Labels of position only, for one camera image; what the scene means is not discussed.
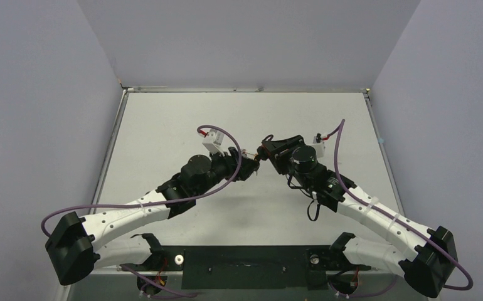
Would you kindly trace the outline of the brass padlock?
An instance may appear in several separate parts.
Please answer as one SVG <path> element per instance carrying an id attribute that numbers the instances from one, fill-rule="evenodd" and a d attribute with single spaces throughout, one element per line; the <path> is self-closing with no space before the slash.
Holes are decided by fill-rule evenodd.
<path id="1" fill-rule="evenodd" d="M 243 150 L 241 153 L 242 153 L 242 156 L 246 159 L 251 159 L 256 162 L 260 162 L 262 160 L 260 155 L 257 153 L 251 153 L 246 150 Z"/>

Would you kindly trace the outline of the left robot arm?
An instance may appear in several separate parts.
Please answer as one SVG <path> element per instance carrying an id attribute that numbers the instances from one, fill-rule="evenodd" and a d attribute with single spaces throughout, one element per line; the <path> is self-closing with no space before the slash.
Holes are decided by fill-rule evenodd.
<path id="1" fill-rule="evenodd" d="M 245 181 L 259 167 L 258 160 L 229 147 L 228 152 L 191 157 L 155 191 L 125 205 L 84 216 L 71 210 L 60 218 L 45 245 L 59 283 L 77 283 L 96 268 L 121 263 L 158 268 L 163 254 L 156 237 L 133 231 L 186 212 L 217 184 Z"/>

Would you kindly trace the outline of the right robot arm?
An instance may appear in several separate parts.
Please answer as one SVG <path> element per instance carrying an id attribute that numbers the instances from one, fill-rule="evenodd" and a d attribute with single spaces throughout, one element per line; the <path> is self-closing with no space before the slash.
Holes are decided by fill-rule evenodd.
<path id="1" fill-rule="evenodd" d="M 457 261 L 452 232 L 443 226 L 434 230 L 418 224 L 381 204 L 352 180 L 321 164 L 318 159 L 323 152 L 323 143 L 308 145 L 297 135 L 263 140 L 257 159 L 270 161 L 287 178 L 289 188 L 306 193 L 318 206 L 347 216 L 384 239 L 376 243 L 342 233 L 329 251 L 334 266 L 386 270 L 402 277 L 416 292 L 438 297 Z"/>

